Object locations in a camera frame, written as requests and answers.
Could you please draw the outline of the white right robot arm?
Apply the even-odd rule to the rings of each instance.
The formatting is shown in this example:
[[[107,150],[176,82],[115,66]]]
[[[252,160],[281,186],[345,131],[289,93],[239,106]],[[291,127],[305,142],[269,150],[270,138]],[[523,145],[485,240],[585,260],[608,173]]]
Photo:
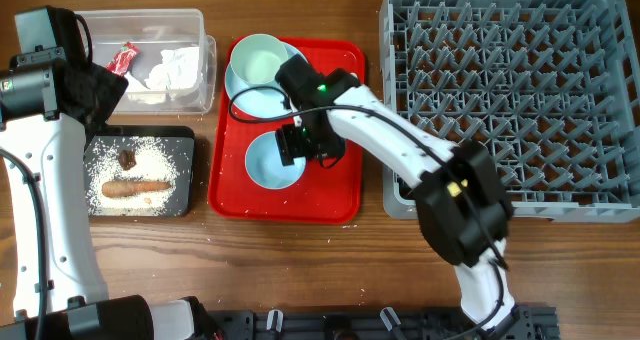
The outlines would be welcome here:
[[[514,208],[484,145],[456,144],[391,111],[344,69],[318,73],[301,56],[280,66],[276,83],[299,125],[276,132],[281,162],[338,158],[353,142],[409,186],[419,227],[456,273],[461,310],[476,331],[499,338],[515,321],[504,259]]]

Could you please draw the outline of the white tissue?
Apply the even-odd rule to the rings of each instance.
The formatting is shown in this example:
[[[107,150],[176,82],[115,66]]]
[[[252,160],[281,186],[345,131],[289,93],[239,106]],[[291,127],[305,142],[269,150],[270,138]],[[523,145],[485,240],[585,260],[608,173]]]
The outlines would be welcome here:
[[[176,95],[172,90],[187,90],[197,84],[199,75],[199,47],[184,47],[176,50],[162,50],[162,61],[154,66],[143,83],[130,72],[124,77],[128,80],[128,98],[143,104],[156,105]]]

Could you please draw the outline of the red snack wrapper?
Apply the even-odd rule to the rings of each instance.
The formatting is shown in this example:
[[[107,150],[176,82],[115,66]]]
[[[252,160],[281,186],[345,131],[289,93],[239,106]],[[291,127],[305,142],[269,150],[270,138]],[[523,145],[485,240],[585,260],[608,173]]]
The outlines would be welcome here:
[[[107,64],[106,69],[118,76],[124,76],[139,52],[136,45],[130,42],[125,43]]]

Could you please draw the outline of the brown food scrap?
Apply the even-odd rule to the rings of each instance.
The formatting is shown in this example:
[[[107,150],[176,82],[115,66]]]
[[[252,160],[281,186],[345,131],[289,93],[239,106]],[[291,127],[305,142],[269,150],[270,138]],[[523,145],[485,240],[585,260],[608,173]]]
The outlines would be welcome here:
[[[132,150],[122,150],[118,155],[118,163],[124,171],[129,171],[136,166],[135,152]]]

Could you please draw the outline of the pile of white rice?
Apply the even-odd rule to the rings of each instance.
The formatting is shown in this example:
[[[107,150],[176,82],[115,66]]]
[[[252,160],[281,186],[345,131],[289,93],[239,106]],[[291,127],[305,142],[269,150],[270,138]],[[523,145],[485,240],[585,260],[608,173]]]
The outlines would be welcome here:
[[[118,163],[122,150],[135,152],[136,166],[124,171]],[[172,196],[178,171],[166,146],[156,137],[96,137],[85,153],[86,202],[94,216],[154,216],[163,213]],[[108,181],[164,181],[168,190],[124,198],[105,197],[101,188]]]

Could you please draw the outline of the mint green bowl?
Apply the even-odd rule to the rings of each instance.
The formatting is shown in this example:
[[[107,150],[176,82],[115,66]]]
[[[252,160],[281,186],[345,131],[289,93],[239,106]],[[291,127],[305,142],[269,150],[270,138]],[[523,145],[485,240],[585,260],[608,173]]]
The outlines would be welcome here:
[[[288,59],[287,49],[279,39],[268,34],[252,34],[235,45],[230,66],[247,85],[270,85]]]

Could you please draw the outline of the orange carrot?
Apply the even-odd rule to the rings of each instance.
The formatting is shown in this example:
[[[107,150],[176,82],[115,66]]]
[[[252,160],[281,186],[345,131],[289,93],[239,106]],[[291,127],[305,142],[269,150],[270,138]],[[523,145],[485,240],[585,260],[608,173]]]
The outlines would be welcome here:
[[[101,192],[108,198],[124,198],[142,193],[168,190],[169,182],[164,181],[108,181],[102,185]]]

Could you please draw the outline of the light blue bowl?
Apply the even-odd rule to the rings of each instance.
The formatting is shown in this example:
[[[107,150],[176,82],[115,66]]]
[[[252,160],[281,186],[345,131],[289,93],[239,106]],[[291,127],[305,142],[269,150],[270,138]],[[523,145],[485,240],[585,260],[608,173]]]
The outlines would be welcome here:
[[[296,183],[306,168],[306,159],[295,158],[292,165],[283,165],[274,131],[261,134],[249,145],[245,154],[245,169],[251,180],[268,190],[281,190]]]

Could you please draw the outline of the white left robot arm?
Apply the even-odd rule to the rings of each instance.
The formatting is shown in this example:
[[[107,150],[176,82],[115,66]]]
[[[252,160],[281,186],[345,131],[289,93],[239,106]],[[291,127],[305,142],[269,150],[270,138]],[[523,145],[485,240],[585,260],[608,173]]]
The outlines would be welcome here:
[[[191,339],[186,300],[109,296],[91,240],[84,150],[127,80],[92,58],[84,18],[45,6],[15,17],[21,51],[1,74],[1,156],[18,255],[5,339]]]

